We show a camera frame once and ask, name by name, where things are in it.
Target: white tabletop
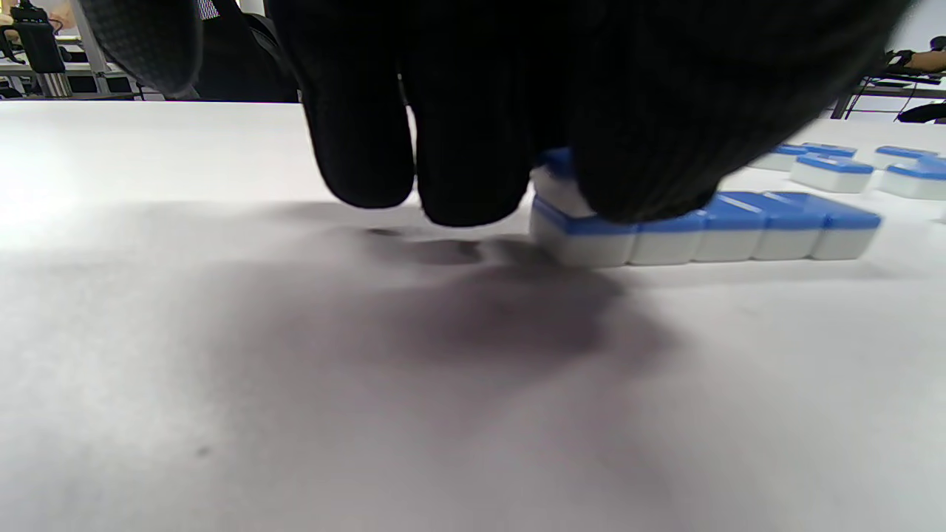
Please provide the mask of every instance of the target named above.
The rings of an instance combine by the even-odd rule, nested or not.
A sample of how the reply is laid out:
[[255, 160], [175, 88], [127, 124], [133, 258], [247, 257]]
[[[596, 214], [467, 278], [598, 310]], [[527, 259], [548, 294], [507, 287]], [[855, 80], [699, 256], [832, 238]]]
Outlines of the white tabletop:
[[562, 271], [524, 210], [333, 202], [298, 106], [0, 117], [0, 530], [946, 529], [943, 204], [845, 196], [858, 261]]

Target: metal frame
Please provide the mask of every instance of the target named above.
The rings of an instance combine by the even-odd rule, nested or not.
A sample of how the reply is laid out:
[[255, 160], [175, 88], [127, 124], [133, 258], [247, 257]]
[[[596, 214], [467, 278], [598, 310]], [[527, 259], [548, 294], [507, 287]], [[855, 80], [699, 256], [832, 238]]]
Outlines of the metal frame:
[[92, 32], [92, 28], [89, 27], [89, 21], [85, 18], [85, 12], [82, 11], [81, 2], [73, 1], [71, 4], [72, 11], [76, 15], [76, 26], [79, 28], [79, 36], [82, 39], [82, 49], [85, 50], [85, 55], [89, 58], [89, 67], [92, 69], [92, 76], [96, 81], [96, 89], [101, 94], [111, 94], [112, 90], [109, 88], [109, 83], [105, 79], [106, 74], [111, 70], [108, 61], [105, 59], [105, 54], [102, 52], [102, 49], [98, 47], [96, 35]]

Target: person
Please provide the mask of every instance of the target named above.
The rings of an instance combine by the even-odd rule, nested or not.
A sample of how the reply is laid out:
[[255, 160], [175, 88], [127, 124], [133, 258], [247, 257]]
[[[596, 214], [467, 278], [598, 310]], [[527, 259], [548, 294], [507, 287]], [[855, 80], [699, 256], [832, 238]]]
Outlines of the person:
[[946, 71], [946, 36], [934, 37], [930, 51], [914, 52], [905, 66], [931, 73]]
[[[14, 5], [15, 2], [10, 1], [3, 3], [3, 12], [0, 13], [0, 26], [8, 26], [13, 24], [13, 17], [11, 17], [9, 13], [10, 9], [12, 9]], [[53, 9], [48, 9], [47, 14], [49, 16], [49, 24], [56, 30], [57, 33], [64, 29], [72, 29], [76, 27], [76, 15], [72, 11], [72, 4], [69, 3], [69, 0], [62, 2]], [[20, 36], [14, 29], [6, 30], [4, 35], [6, 35], [7, 39], [12, 43], [20, 42]]]
[[[78, 1], [127, 71], [169, 93], [193, 84], [193, 0], [159, 9]], [[406, 200], [416, 176], [428, 218], [467, 227], [516, 211], [536, 157], [562, 146], [589, 206], [607, 220], [647, 222], [703, 206], [724, 176], [875, 67], [909, 5], [270, 0], [269, 14], [332, 192], [387, 208]]]

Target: glove finger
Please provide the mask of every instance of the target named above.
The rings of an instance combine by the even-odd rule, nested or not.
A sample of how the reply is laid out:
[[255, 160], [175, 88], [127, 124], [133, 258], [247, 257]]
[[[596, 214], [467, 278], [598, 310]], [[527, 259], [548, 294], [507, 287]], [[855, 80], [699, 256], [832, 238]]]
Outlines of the glove finger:
[[384, 0], [270, 2], [302, 89], [319, 170], [333, 194], [362, 208], [399, 205], [413, 187], [396, 8]]
[[194, 0], [79, 0], [98, 43], [122, 70], [167, 97], [191, 92], [201, 67]]
[[906, 5], [608, 2], [575, 62], [570, 136], [588, 204], [615, 222], [702, 206], [856, 80]]
[[531, 166], [513, 23], [492, 0], [410, 6], [402, 75], [424, 211], [447, 226], [502, 220], [518, 208]]

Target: cable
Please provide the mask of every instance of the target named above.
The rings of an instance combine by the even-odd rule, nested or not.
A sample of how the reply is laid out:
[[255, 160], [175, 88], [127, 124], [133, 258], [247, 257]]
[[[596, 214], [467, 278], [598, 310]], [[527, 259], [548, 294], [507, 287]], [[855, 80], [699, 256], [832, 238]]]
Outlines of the cable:
[[867, 90], [867, 86], [872, 82], [876, 81], [874, 78], [867, 78], [864, 80], [864, 83], [861, 84], [861, 90], [857, 93], [857, 96], [850, 102], [850, 107], [848, 108], [848, 113], [844, 115], [844, 119], [847, 120], [850, 118], [850, 114], [854, 112], [854, 106], [857, 105], [857, 100], [861, 99], [861, 96], [864, 95], [864, 91]]
[[910, 100], [913, 99], [913, 95], [915, 95], [916, 93], [917, 93], [917, 84], [914, 83], [914, 84], [913, 84], [913, 90], [910, 91], [910, 97], [906, 99], [906, 102], [903, 104], [903, 107], [900, 108], [900, 112], [897, 113], [897, 115], [893, 117], [893, 121], [894, 121], [894, 122], [896, 122], [896, 121], [897, 121], [897, 118], [899, 118], [900, 115], [901, 115], [904, 111], [906, 111], [906, 106], [907, 106], [907, 105], [910, 105]]

